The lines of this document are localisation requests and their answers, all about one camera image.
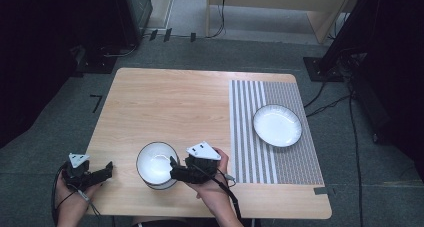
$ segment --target wire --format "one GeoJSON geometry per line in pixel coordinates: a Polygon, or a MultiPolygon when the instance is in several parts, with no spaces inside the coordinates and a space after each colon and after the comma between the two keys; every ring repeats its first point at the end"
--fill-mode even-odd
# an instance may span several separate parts
{"type": "Polygon", "coordinates": [[[59,209],[59,206],[65,201],[67,200],[69,197],[71,197],[71,195],[75,194],[76,191],[70,193],[68,196],[66,196],[62,201],[60,201],[60,203],[57,205],[56,209],[59,209]]]}
{"type": "Polygon", "coordinates": [[[135,49],[137,48],[137,45],[134,45],[134,47],[132,48],[132,50],[128,51],[127,53],[124,54],[105,54],[103,55],[104,57],[125,57],[127,55],[130,55],[135,49]]]}
{"type": "Polygon", "coordinates": [[[378,1],[377,1],[377,7],[376,7],[376,10],[375,10],[374,23],[373,23],[373,26],[372,26],[371,35],[370,35],[369,39],[367,40],[367,42],[366,42],[366,43],[364,43],[364,44],[362,44],[362,45],[355,46],[355,47],[342,49],[342,50],[340,50],[340,51],[338,52],[339,54],[340,54],[340,53],[343,53],[343,52],[345,52],[345,51],[352,51],[352,50],[356,50],[356,49],[361,49],[361,48],[366,47],[366,46],[368,46],[368,45],[370,44],[370,42],[371,42],[371,41],[372,41],[372,39],[374,38],[374,34],[375,34],[375,30],[376,30],[377,17],[378,17],[378,12],[379,12],[379,9],[380,9],[380,2],[381,2],[381,0],[378,0],[378,1]]]}
{"type": "Polygon", "coordinates": [[[352,122],[352,128],[353,128],[353,135],[355,137],[355,153],[356,153],[356,170],[358,173],[358,206],[359,206],[359,221],[360,226],[364,226],[364,217],[362,213],[362,174],[361,174],[361,165],[360,165],[360,158],[359,158],[359,143],[358,143],[358,133],[356,131],[356,124],[355,120],[353,118],[353,111],[352,111],[352,99],[353,99],[353,93],[350,95],[349,98],[349,112],[350,112],[350,120],[352,122]]]}
{"type": "Polygon", "coordinates": [[[326,110],[327,108],[335,107],[335,106],[336,106],[336,105],[337,105],[340,101],[343,101],[343,100],[345,100],[345,99],[347,99],[347,98],[349,98],[349,97],[350,97],[350,95],[343,96],[343,97],[339,98],[338,100],[336,100],[336,101],[332,102],[331,104],[328,104],[328,105],[326,105],[326,106],[323,106],[323,107],[318,108],[318,109],[317,109],[317,110],[315,110],[314,112],[312,112],[312,113],[310,113],[310,114],[306,115],[306,117],[310,117],[310,116],[316,115],[316,114],[318,114],[318,113],[321,113],[321,112],[323,112],[324,110],[326,110]]]}
{"type": "Polygon", "coordinates": [[[219,185],[219,187],[221,187],[221,189],[224,190],[225,193],[227,193],[227,195],[231,198],[231,201],[233,202],[233,206],[234,206],[234,210],[236,211],[237,219],[239,219],[241,221],[241,213],[240,213],[240,207],[238,205],[238,200],[237,200],[236,196],[234,195],[234,193],[230,190],[230,188],[227,187],[226,185],[224,185],[221,181],[215,179],[215,177],[207,174],[205,171],[203,171],[197,165],[193,164],[193,167],[196,168],[201,173],[203,173],[204,175],[206,175],[207,177],[209,177],[209,179],[211,179],[212,181],[217,183],[219,185]]]}
{"type": "Polygon", "coordinates": [[[224,30],[224,35],[227,33],[227,30],[225,29],[224,7],[225,7],[225,0],[222,0],[221,9],[219,9],[219,4],[218,4],[218,13],[221,16],[221,26],[219,27],[218,31],[214,35],[206,36],[205,38],[215,38],[222,33],[222,30],[224,30]]]}
{"type": "Polygon", "coordinates": [[[325,78],[325,80],[322,82],[321,88],[318,91],[318,94],[311,101],[309,101],[309,103],[304,105],[303,108],[306,108],[306,107],[310,106],[313,102],[315,102],[318,99],[318,97],[321,95],[322,90],[324,89],[324,86],[327,84],[327,82],[329,82],[333,78],[339,78],[339,76],[330,76],[330,77],[325,78]]]}
{"type": "Polygon", "coordinates": [[[60,168],[56,172],[56,176],[54,178],[53,187],[52,187],[52,195],[51,195],[51,199],[50,199],[50,207],[51,207],[51,213],[52,213],[53,223],[54,223],[55,226],[57,226],[57,222],[58,222],[58,218],[59,218],[58,212],[57,212],[57,208],[56,208],[56,186],[57,186],[57,180],[59,179],[59,175],[60,175],[60,173],[62,172],[62,170],[65,167],[66,167],[66,162],[64,164],[62,164],[62,166],[60,166],[60,168]]]}

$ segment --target black cable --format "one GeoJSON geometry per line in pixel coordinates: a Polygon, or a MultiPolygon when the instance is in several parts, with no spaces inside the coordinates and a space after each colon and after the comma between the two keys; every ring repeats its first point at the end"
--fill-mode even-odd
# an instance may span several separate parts
{"type": "Polygon", "coordinates": [[[355,46],[355,47],[342,49],[338,52],[339,54],[341,54],[345,51],[352,51],[352,50],[361,49],[361,48],[366,47],[370,44],[370,42],[372,41],[372,39],[374,38],[374,35],[375,35],[377,18],[378,18],[378,11],[380,9],[380,2],[381,2],[381,0],[377,1],[377,8],[376,8],[376,11],[375,11],[374,23],[373,23],[373,26],[372,26],[371,35],[370,35],[369,39],[367,40],[367,42],[362,44],[362,45],[355,46]]]}
{"type": "Polygon", "coordinates": [[[222,0],[221,10],[219,9],[219,5],[218,5],[218,13],[221,16],[221,26],[219,27],[218,31],[214,35],[206,36],[205,38],[215,38],[222,33],[222,30],[224,30],[224,34],[226,33],[225,18],[224,18],[224,7],[225,7],[225,0],[222,0]]]}
{"type": "Polygon", "coordinates": [[[51,212],[52,212],[53,223],[54,223],[55,226],[57,226],[57,222],[58,222],[58,218],[59,218],[58,212],[57,212],[57,208],[56,208],[56,186],[57,186],[57,180],[59,179],[59,175],[62,172],[62,170],[66,167],[66,165],[67,164],[65,162],[64,164],[62,164],[62,166],[60,166],[59,170],[56,172],[56,176],[54,178],[53,187],[52,187],[52,196],[51,196],[51,200],[50,200],[50,205],[51,205],[51,212]]]}
{"type": "Polygon", "coordinates": [[[364,226],[364,218],[362,213],[362,174],[361,174],[361,165],[360,165],[360,158],[359,158],[359,144],[358,144],[358,133],[356,131],[356,125],[353,118],[353,111],[352,111],[352,99],[353,94],[350,95],[349,98],[349,111],[350,111],[350,120],[352,122],[352,128],[353,128],[353,135],[355,137],[355,153],[356,153],[356,169],[358,173],[358,206],[359,206],[359,221],[360,226],[364,226]]]}
{"type": "Polygon", "coordinates": [[[65,200],[67,200],[69,197],[71,197],[71,195],[73,195],[73,194],[75,194],[76,192],[74,191],[74,192],[72,192],[72,193],[70,193],[68,196],[66,196],[62,201],[60,201],[60,203],[56,206],[56,209],[59,209],[59,206],[63,203],[63,202],[65,202],[65,200]]]}
{"type": "Polygon", "coordinates": [[[104,57],[125,57],[127,55],[130,55],[136,48],[137,48],[137,45],[134,45],[134,47],[132,48],[132,50],[128,51],[127,53],[124,53],[124,54],[105,54],[103,56],[104,57]]]}
{"type": "Polygon", "coordinates": [[[317,100],[318,99],[318,97],[321,95],[321,93],[322,93],[322,90],[324,89],[324,86],[327,84],[327,80],[325,80],[325,81],[323,81],[322,82],[322,85],[321,85],[321,88],[319,89],[319,91],[318,91],[318,94],[311,100],[311,101],[309,101],[309,103],[307,103],[306,105],[304,105],[303,106],[303,108],[306,108],[306,107],[308,107],[309,105],[311,105],[313,102],[315,102],[315,100],[317,100]]]}
{"type": "Polygon", "coordinates": [[[93,210],[94,215],[97,217],[97,225],[100,226],[100,212],[97,210],[96,206],[94,206],[93,202],[91,201],[90,198],[87,197],[87,195],[85,195],[85,193],[83,191],[81,191],[80,189],[78,189],[77,187],[75,187],[72,184],[68,184],[67,186],[72,187],[75,192],[78,192],[81,197],[88,203],[88,205],[91,206],[91,209],[93,210]]]}
{"type": "Polygon", "coordinates": [[[310,113],[310,114],[306,115],[306,117],[310,117],[310,116],[316,115],[316,114],[318,114],[318,113],[321,113],[321,112],[323,112],[324,110],[326,110],[327,108],[335,107],[335,106],[336,106],[336,105],[337,105],[340,101],[345,100],[345,99],[347,99],[347,98],[349,98],[349,97],[350,97],[350,95],[343,96],[343,97],[339,98],[338,100],[336,100],[336,101],[332,102],[331,104],[328,104],[328,105],[326,105],[326,106],[323,106],[323,107],[320,107],[320,108],[316,109],[316,110],[315,110],[315,111],[313,111],[312,113],[310,113]]]}
{"type": "Polygon", "coordinates": [[[211,179],[212,181],[214,181],[215,183],[217,183],[219,185],[219,187],[222,190],[224,190],[225,193],[227,193],[227,195],[231,198],[231,201],[233,202],[233,206],[234,206],[234,210],[236,211],[237,219],[239,219],[241,221],[241,213],[240,213],[240,207],[238,205],[238,200],[237,200],[236,196],[233,194],[233,192],[230,190],[230,188],[227,187],[226,185],[224,185],[221,181],[217,180],[215,177],[210,176],[209,174],[207,174],[205,171],[203,171],[197,165],[194,165],[193,164],[193,167],[196,168],[198,171],[202,172],[207,177],[209,177],[209,179],[211,179]]]}

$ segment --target hand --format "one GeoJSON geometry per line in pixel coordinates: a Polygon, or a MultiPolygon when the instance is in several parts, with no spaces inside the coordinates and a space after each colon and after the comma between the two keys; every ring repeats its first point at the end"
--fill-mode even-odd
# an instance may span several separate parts
{"type": "MultiPolygon", "coordinates": [[[[228,155],[221,149],[214,148],[221,156],[221,160],[218,161],[218,169],[226,174],[228,165],[228,155]]],[[[215,179],[227,185],[227,180],[222,176],[221,173],[215,175],[215,179]]],[[[216,217],[219,225],[223,226],[242,226],[238,221],[230,203],[230,199],[221,187],[212,180],[209,180],[203,184],[190,184],[187,185],[197,192],[196,198],[203,200],[205,205],[209,208],[209,211],[216,217]]]]}
{"type": "MultiPolygon", "coordinates": [[[[87,195],[90,200],[93,200],[94,193],[100,188],[100,186],[101,184],[90,186],[85,191],[85,195],[87,195]]],[[[78,226],[78,223],[87,211],[88,203],[78,192],[72,193],[73,191],[70,191],[68,187],[66,187],[61,172],[56,184],[56,204],[60,203],[58,207],[58,227],[78,226]]]]}

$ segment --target gray carpet floor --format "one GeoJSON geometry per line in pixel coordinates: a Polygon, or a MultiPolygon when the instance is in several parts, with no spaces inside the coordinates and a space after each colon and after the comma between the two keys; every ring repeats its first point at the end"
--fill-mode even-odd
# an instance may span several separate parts
{"type": "MultiPolygon", "coordinates": [[[[116,70],[170,68],[293,74],[304,103],[318,93],[302,57],[322,57],[325,46],[172,37],[143,40],[119,58],[110,75],[71,77],[27,132],[0,149],[0,226],[53,226],[50,195],[54,175],[69,153],[85,153],[116,70]],[[97,98],[103,95],[99,108],[97,98]]],[[[346,83],[328,83],[306,113],[348,94],[346,83]]],[[[352,101],[362,174],[364,226],[423,226],[424,187],[413,162],[391,145],[376,145],[360,104],[352,101]]],[[[308,118],[333,215],[328,220],[264,219],[262,226],[360,226],[355,137],[349,101],[308,118]]],[[[97,226],[94,216],[81,226],[97,226]]],[[[115,217],[130,226],[130,217],[115,217]]],[[[100,226],[112,226],[102,216],[100,226]]]]}

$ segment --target plate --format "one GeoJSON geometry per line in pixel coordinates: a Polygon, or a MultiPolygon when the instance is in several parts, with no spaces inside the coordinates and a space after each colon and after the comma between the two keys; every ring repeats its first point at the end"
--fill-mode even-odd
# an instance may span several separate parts
{"type": "Polygon", "coordinates": [[[291,146],[302,135],[297,115],[281,105],[265,105],[256,111],[253,128],[263,141],[276,147],[291,146]]]}

